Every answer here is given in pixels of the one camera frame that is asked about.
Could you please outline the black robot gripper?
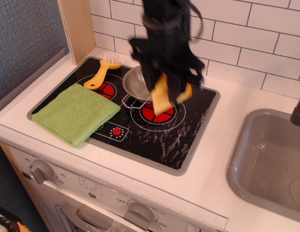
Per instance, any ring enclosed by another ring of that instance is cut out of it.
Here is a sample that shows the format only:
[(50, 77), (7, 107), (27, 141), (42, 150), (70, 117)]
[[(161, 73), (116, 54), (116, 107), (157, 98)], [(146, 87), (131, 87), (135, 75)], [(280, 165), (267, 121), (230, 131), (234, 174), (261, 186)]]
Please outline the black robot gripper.
[(132, 58), (141, 64), (147, 89), (152, 91), (161, 73), (167, 75), (169, 101), (178, 104), (189, 99), (187, 83), (204, 83), (204, 63), (189, 48), (190, 21), (178, 22), (168, 30), (147, 29), (147, 38), (131, 38)]

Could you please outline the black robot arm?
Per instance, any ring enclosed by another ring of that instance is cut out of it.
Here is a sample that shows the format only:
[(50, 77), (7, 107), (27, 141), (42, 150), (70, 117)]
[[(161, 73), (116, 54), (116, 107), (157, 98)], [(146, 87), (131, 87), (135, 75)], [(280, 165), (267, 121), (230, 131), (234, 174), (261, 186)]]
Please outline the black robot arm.
[(139, 61), (149, 91), (167, 75), (169, 100), (175, 103), (187, 84), (203, 84), (204, 63), (189, 48), (190, 11), (202, 14), (189, 0), (145, 0), (143, 9), (148, 37), (129, 40), (131, 56)]

